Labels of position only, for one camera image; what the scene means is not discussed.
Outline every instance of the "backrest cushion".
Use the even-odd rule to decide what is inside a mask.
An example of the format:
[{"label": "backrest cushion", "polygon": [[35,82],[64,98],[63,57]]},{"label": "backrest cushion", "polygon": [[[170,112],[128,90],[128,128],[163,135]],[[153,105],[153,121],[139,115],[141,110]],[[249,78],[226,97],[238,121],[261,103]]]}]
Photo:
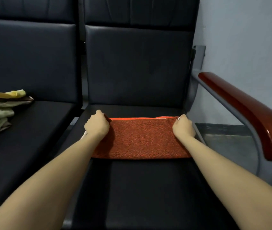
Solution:
[{"label": "backrest cushion", "polygon": [[84,0],[89,102],[182,107],[199,0]]},{"label": "backrest cushion", "polygon": [[0,92],[81,101],[72,0],[0,0]]}]

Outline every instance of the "armrest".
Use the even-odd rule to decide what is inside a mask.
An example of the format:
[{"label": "armrest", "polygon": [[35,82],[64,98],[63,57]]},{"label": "armrest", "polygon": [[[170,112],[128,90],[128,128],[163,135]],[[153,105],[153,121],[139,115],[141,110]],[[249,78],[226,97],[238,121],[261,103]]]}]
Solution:
[{"label": "armrest", "polygon": [[264,157],[272,161],[272,110],[213,73],[198,70],[193,71],[193,76],[219,101],[223,99],[221,103],[229,111],[233,113],[234,108],[238,115],[241,114],[241,118],[236,115],[238,119],[245,118],[253,126]]}]

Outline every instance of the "orange towel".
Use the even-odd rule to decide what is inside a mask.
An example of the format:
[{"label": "orange towel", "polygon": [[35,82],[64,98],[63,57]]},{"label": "orange towel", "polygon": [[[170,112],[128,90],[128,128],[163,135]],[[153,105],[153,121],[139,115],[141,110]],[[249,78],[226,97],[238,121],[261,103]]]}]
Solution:
[{"label": "orange towel", "polygon": [[191,155],[172,131],[177,118],[107,118],[109,132],[92,157],[130,160],[189,158]]}]

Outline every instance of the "black leather chair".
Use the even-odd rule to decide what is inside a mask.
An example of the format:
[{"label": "black leather chair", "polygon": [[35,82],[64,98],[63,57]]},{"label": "black leather chair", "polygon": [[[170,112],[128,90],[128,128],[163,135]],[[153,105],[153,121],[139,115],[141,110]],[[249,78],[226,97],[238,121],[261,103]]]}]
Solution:
[{"label": "black leather chair", "polygon": [[[202,72],[201,62],[191,72],[199,1],[84,0],[89,105],[59,153],[97,109],[108,117],[178,116],[201,84],[250,128],[259,160],[272,166],[272,111]],[[92,159],[63,228],[238,229],[192,158]]]},{"label": "black leather chair", "polygon": [[0,92],[35,101],[0,133],[0,205],[43,165],[81,108],[75,0],[0,0]]}]

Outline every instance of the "wooden armrest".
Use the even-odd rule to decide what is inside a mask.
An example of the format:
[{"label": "wooden armrest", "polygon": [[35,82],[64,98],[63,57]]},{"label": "wooden armrest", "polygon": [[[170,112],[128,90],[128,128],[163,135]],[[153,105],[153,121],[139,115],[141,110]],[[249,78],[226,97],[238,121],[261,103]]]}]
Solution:
[{"label": "wooden armrest", "polygon": [[272,161],[272,110],[213,73],[201,72],[198,78],[253,125],[261,140],[264,157]]}]

